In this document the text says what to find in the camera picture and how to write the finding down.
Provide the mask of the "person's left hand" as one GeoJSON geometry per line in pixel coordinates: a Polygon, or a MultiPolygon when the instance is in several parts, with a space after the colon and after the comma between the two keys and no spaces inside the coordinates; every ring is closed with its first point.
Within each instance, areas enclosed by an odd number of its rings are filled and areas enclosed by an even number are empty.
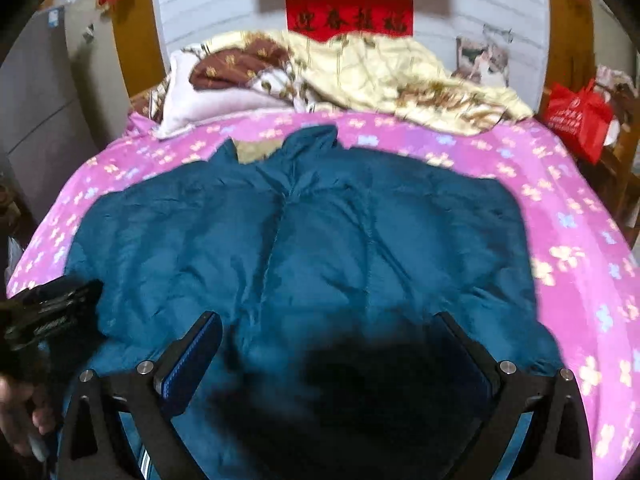
{"type": "Polygon", "coordinates": [[[46,388],[1,376],[1,433],[13,451],[33,456],[31,434],[44,436],[56,426],[46,388]]]}

